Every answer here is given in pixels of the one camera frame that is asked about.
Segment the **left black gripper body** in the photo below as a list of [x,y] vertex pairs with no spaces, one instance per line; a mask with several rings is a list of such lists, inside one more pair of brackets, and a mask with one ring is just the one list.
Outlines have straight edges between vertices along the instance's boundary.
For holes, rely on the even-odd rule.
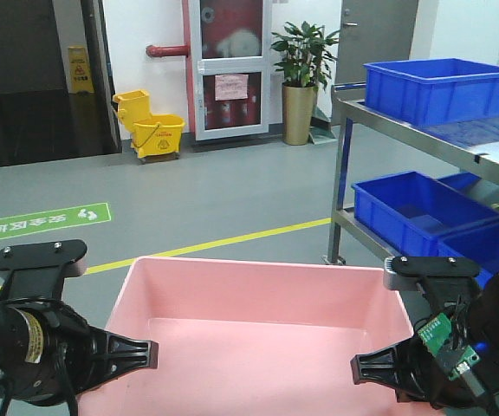
[[107,331],[84,325],[81,329],[66,327],[49,331],[44,360],[50,370],[48,385],[36,389],[38,406],[76,406],[77,397],[106,383],[103,353]]

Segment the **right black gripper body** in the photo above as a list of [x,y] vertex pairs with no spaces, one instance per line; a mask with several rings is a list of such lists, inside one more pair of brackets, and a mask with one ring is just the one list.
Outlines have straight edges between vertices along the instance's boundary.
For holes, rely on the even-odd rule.
[[424,402],[435,409],[470,407],[470,395],[465,388],[447,379],[418,338],[400,342],[397,356],[397,402]]

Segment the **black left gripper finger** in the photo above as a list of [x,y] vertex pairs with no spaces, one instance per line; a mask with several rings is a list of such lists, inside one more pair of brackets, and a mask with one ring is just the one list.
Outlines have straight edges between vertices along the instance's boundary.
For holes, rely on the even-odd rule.
[[122,335],[106,333],[104,381],[118,379],[139,369],[157,369],[159,344],[151,340],[134,340]]

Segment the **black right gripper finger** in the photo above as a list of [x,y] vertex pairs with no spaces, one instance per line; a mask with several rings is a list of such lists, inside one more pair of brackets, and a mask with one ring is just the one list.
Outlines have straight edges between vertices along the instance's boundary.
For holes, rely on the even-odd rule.
[[350,360],[353,384],[371,382],[384,387],[405,388],[410,380],[406,369],[408,347],[408,342],[402,341],[371,353],[356,354]]

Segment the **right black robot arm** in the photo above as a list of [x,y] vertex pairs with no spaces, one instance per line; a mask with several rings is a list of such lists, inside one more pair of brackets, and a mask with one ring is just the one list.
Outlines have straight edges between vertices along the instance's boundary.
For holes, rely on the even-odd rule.
[[353,383],[391,388],[399,402],[499,415],[499,272],[484,287],[471,276],[422,276],[417,286],[430,316],[412,337],[355,355]]

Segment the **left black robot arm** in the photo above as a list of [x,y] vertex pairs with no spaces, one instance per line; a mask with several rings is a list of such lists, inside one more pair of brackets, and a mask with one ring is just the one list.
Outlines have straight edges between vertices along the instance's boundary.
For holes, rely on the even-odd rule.
[[109,381],[158,365],[159,344],[90,325],[59,300],[0,302],[0,414],[12,400],[33,406],[64,403]]

